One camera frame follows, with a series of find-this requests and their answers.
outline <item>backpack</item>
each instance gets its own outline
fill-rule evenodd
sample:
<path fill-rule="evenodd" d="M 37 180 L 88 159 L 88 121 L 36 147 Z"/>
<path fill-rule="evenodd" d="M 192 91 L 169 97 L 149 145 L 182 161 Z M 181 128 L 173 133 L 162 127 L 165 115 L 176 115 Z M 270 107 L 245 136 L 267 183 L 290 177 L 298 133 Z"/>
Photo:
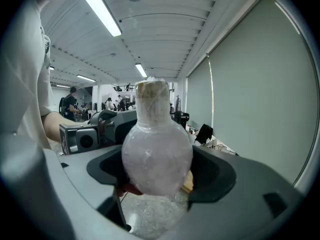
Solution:
<path fill-rule="evenodd" d="M 62 97 L 61 99 L 60 99 L 60 102 L 59 102 L 59 113 L 60 113 L 60 115 L 64 115 L 66 112 L 67 112 L 67 107 L 66 107 L 66 100 L 67 100 L 67 98 L 70 96 L 70 94 L 69 95 L 67 95 L 66 97 Z"/>

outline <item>black chair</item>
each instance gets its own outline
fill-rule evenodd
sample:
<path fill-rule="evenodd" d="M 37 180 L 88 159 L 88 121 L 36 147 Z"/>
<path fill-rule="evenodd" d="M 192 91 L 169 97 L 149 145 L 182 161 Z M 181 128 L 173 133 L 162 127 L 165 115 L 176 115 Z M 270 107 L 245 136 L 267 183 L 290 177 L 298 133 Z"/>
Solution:
<path fill-rule="evenodd" d="M 209 125 L 203 124 L 194 142 L 198 141 L 200 144 L 206 144 L 207 139 L 211 139 L 213 133 L 214 129 Z"/>

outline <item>person in black shirt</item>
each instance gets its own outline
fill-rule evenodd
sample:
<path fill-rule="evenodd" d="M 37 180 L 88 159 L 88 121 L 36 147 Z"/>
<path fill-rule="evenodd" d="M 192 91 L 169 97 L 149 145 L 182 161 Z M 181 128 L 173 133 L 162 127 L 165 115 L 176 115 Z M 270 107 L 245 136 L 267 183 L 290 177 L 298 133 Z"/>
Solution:
<path fill-rule="evenodd" d="M 122 100 L 120 100 L 119 105 L 120 105 L 120 109 L 122 109 L 122 111 L 126 111 L 126 105 L 125 105 L 125 103 L 124 103 L 124 100 L 123 100 L 123 99 L 122 99 Z"/>
<path fill-rule="evenodd" d="M 80 112 L 80 110 L 75 108 L 75 104 L 77 100 L 75 99 L 77 89 L 76 87 L 72 86 L 70 89 L 70 94 L 65 97 L 65 101 L 63 106 L 65 107 L 65 112 L 63 117 L 69 119 L 71 121 L 75 121 L 75 112 Z"/>
<path fill-rule="evenodd" d="M 130 106 L 130 102 L 129 102 L 129 100 L 127 99 L 127 100 L 125 101 L 125 109 L 128 110 L 129 106 Z"/>

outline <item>camera lens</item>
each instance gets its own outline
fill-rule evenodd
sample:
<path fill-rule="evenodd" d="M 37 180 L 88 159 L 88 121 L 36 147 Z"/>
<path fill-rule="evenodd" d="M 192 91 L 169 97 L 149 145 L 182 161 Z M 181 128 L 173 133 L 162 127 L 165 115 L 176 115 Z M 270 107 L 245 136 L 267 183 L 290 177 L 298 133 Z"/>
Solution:
<path fill-rule="evenodd" d="M 94 143 L 94 140 L 89 135 L 84 135 L 80 138 L 80 144 L 85 149 L 90 148 Z"/>

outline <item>black device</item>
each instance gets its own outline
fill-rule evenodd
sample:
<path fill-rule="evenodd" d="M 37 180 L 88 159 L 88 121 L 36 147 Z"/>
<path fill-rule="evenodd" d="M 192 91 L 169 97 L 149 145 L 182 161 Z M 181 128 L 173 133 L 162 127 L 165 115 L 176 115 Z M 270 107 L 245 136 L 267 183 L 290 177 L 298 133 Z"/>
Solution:
<path fill-rule="evenodd" d="M 98 126 L 92 124 L 60 124 L 60 139 L 65 155 L 96 150 L 100 144 Z"/>
<path fill-rule="evenodd" d="M 211 140 L 214 134 L 214 129 L 207 124 L 203 124 L 196 136 L 194 142 L 199 142 L 200 144 L 206 144 L 207 139 Z"/>
<path fill-rule="evenodd" d="M 186 129 L 187 122 L 189 121 L 190 115 L 185 112 L 176 111 L 174 112 L 174 121 L 182 125 L 183 129 Z"/>

